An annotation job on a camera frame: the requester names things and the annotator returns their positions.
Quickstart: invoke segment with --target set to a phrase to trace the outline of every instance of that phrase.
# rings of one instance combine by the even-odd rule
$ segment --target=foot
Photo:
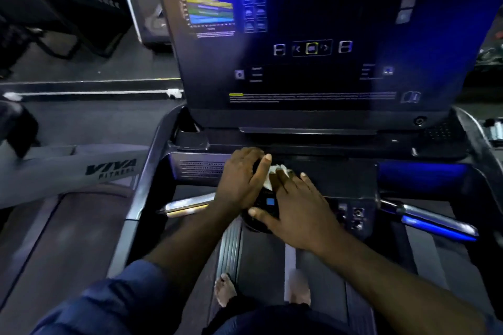
[[[234,283],[229,278],[228,274],[223,274],[215,282],[215,297],[220,306],[225,307],[231,298],[237,295]]]
[[[288,302],[311,306],[311,290],[307,279],[299,269],[293,269],[288,278]]]

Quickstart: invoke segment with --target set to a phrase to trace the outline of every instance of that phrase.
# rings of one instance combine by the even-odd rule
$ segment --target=adjacent treadmill
[[[503,319],[503,171],[479,123],[451,107],[501,2],[162,0],[187,102],[158,126],[107,275],[176,230],[185,218],[167,218],[170,202],[201,201],[235,149],[257,146],[308,173],[357,238]],[[265,196],[257,203],[273,210]],[[391,333],[346,281],[246,215],[225,231],[178,333],[212,318],[220,273],[281,304],[292,267],[314,309],[361,335]]]

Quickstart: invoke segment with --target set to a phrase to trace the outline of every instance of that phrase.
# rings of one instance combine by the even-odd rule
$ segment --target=blue led light
[[[426,232],[433,233],[435,235],[447,237],[450,239],[453,239],[455,241],[477,241],[476,238],[467,236],[466,234],[458,233],[454,230],[449,230],[446,228],[443,228],[441,226],[437,226],[435,224],[431,224],[426,221],[418,220],[416,218],[412,218],[410,216],[403,216],[402,217],[402,223],[406,225],[413,226],[414,228],[417,228],[419,230],[424,230]]]

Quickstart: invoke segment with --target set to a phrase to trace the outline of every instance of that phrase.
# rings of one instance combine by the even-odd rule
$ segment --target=treadmill console
[[[502,1],[163,4],[203,127],[419,129],[446,117]]]

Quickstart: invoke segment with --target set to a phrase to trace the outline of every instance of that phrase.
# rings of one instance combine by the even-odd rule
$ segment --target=white tissue
[[[286,176],[290,177],[288,175],[288,168],[286,168],[286,166],[284,164],[282,164],[282,165],[276,164],[275,166],[269,167],[269,172],[267,173],[266,181],[264,181],[264,188],[267,188],[269,191],[273,190],[273,186],[271,185],[271,181],[269,180],[269,174],[271,172],[276,173],[277,169],[283,170],[285,172]]]

